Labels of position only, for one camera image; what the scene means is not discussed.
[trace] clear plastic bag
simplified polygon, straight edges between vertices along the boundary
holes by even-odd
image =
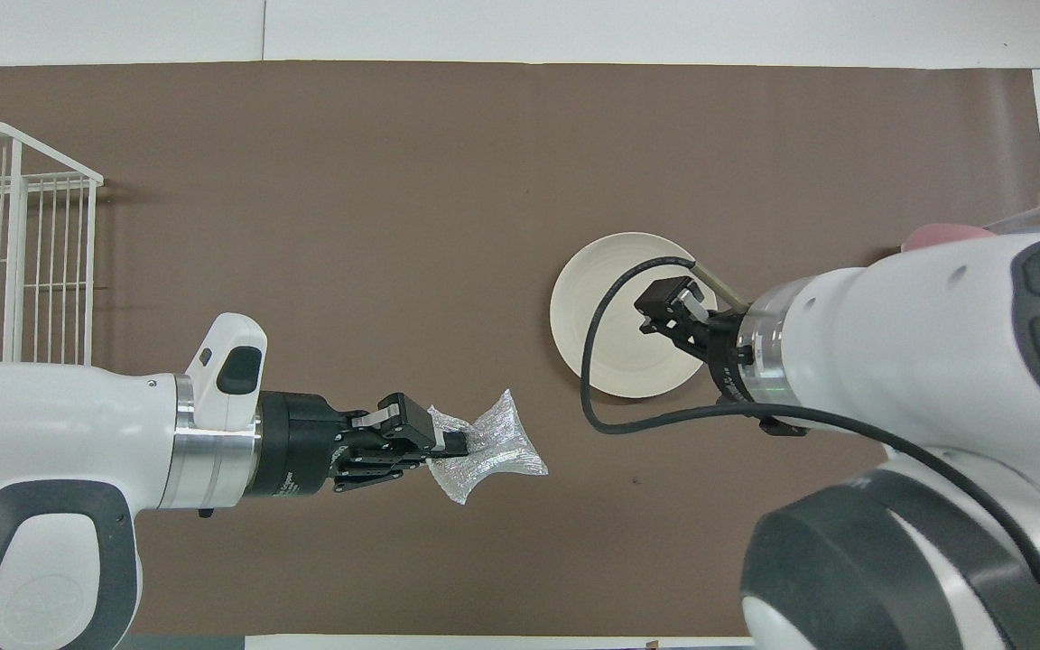
[[[437,432],[467,432],[468,456],[428,460],[433,476],[451,501],[463,504],[484,478],[496,472],[542,476],[548,474],[537,449],[520,423],[512,391],[503,391],[495,407],[470,424],[458,417],[428,409]]]

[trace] brown paper backdrop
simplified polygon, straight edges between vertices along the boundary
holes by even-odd
[[[264,387],[468,419],[511,387],[551,469],[467,506],[416,470],[140,515],[137,632],[744,633],[752,524],[879,448],[739,419],[592,432],[546,314],[563,264],[647,230],[755,296],[1040,189],[1025,71],[38,67],[0,69],[0,120],[106,177],[99,365],[181,370],[241,311],[269,334]],[[711,398],[699,374],[602,415]]]

